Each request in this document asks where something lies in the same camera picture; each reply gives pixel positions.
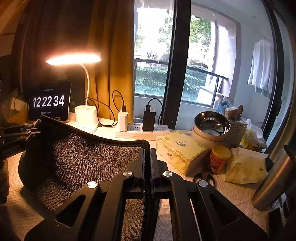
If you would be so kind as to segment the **black scissors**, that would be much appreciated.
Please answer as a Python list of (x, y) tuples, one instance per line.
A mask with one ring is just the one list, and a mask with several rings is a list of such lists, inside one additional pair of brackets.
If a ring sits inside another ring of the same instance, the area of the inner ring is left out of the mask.
[(216, 188), (216, 181), (215, 181), (214, 177), (211, 174), (209, 174), (208, 172), (199, 172), (193, 178), (194, 183), (198, 183), (199, 181), (202, 181), (202, 180), (207, 181), (214, 188)]

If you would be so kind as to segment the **yellow tissue pack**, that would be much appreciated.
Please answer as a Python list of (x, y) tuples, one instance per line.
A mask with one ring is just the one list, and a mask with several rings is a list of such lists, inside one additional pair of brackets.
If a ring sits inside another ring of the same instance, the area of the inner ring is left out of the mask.
[(256, 184), (265, 176), (265, 159), (237, 155), (227, 161), (224, 181), (234, 184)]

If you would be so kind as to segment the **white power strip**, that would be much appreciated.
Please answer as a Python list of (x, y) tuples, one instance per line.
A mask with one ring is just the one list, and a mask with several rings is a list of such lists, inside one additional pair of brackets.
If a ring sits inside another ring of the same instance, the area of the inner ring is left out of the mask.
[(143, 131), (141, 123), (129, 123), (126, 132), (119, 131), (116, 127), (114, 135), (116, 138), (126, 138), (132, 140), (148, 140), (155, 141), (157, 136), (169, 133), (167, 125), (154, 125), (153, 131)]

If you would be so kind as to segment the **yellow tissue box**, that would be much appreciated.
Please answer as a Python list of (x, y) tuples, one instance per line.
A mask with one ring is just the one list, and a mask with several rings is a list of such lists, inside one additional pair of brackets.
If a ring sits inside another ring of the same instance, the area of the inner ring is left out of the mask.
[(185, 176), (203, 166), (208, 150), (180, 131), (156, 137), (156, 151)]

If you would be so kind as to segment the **mustard yellow curtain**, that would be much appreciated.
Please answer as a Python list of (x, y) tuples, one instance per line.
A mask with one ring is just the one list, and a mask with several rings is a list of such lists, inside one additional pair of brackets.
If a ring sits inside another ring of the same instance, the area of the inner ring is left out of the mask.
[(117, 118), (121, 100), (133, 110), (133, 21), (133, 1), (94, 1), (87, 50), (101, 61), (88, 65), (89, 95), (101, 118)]

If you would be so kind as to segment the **white hanging shirt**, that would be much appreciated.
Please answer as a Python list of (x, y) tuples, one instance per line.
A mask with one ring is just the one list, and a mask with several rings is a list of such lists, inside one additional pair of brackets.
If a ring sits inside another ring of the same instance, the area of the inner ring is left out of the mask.
[(274, 47), (271, 42), (261, 39), (253, 48), (251, 71), (248, 85), (255, 92), (270, 98), (274, 81)]

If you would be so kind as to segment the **white plastic basket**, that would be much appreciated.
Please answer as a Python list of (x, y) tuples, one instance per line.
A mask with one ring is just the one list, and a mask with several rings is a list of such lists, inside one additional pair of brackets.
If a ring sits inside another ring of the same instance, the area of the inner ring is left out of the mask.
[(240, 145), (248, 124), (244, 120), (232, 121), (228, 119), (228, 121), (230, 123), (230, 130), (226, 140), (224, 141), (224, 146), (229, 149), (237, 148)]

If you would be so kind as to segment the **black power adapter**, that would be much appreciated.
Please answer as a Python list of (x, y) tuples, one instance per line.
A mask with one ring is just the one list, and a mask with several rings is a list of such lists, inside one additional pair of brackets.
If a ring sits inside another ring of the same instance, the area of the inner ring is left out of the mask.
[(146, 105), (143, 116), (142, 130), (147, 132), (154, 131), (154, 122), (155, 122), (156, 112), (151, 111), (151, 106)]

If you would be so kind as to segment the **white phone charger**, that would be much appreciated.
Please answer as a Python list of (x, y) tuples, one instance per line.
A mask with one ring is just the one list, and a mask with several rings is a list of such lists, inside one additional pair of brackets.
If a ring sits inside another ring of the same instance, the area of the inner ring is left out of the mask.
[(126, 132), (128, 127), (128, 111), (120, 110), (118, 113), (118, 130), (120, 132)]

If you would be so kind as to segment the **stainless steel tumbler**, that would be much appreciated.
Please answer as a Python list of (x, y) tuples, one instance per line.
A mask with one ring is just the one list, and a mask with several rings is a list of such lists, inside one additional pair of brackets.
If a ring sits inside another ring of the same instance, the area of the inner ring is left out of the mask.
[(266, 178), (252, 197), (259, 211), (266, 211), (295, 181), (295, 151), (284, 145)]

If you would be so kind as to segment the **white desk lamp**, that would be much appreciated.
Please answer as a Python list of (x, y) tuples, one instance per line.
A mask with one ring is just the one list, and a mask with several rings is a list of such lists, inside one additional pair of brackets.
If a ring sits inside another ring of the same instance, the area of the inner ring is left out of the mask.
[(90, 74), (87, 68), (101, 62), (101, 54), (90, 51), (68, 52), (52, 56), (45, 62), (55, 67), (67, 67), (74, 71), (68, 73), (74, 79), (74, 103), (71, 108), (75, 113), (73, 125), (84, 132), (95, 133), (99, 124), (98, 110), (97, 107), (88, 104)]

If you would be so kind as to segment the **stainless steel bowl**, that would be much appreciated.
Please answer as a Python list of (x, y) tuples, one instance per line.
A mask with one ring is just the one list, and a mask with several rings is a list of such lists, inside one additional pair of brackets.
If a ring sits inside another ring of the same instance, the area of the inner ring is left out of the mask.
[(231, 128), (229, 120), (224, 115), (214, 111), (204, 111), (197, 114), (194, 124), (203, 133), (213, 136), (226, 135)]

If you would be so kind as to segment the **tablet clock display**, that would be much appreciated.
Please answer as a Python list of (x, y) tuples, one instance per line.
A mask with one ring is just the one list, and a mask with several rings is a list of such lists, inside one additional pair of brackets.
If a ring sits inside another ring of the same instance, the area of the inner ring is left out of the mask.
[(69, 121), (69, 107), (72, 83), (70, 81), (33, 85), (30, 91), (28, 117), (36, 121), (42, 114), (50, 118)]

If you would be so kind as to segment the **purple and grey towel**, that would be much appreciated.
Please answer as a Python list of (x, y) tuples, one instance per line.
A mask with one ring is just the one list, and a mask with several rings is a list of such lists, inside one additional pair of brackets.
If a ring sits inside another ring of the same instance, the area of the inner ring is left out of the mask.
[(125, 171), (143, 148), (144, 214), (140, 240), (153, 240), (159, 204), (152, 199), (150, 191), (150, 146), (147, 141), (98, 137), (44, 115), (38, 119), (36, 127), (40, 132), (28, 138), (18, 174), (25, 188), (48, 210), (46, 218), (88, 182), (107, 182)]

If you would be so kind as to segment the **orange lidded jar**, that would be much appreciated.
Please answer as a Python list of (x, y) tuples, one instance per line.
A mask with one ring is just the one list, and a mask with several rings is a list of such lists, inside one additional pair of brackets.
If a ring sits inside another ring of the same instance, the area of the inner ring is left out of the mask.
[(214, 145), (211, 150), (208, 164), (209, 171), (213, 174), (219, 174), (230, 157), (231, 151), (227, 147), (223, 145)]

